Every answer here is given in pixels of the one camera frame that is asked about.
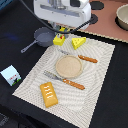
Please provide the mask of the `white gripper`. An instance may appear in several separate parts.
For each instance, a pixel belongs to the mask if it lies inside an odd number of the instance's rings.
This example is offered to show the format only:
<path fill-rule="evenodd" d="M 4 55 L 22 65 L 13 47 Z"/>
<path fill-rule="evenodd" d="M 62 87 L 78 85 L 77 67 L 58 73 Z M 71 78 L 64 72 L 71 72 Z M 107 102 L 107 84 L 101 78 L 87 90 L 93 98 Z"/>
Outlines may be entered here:
<path fill-rule="evenodd" d="M 34 13 L 40 19 L 78 27 L 91 19 L 91 5 L 89 0 L 34 0 Z M 59 30 L 54 28 L 55 35 Z"/>

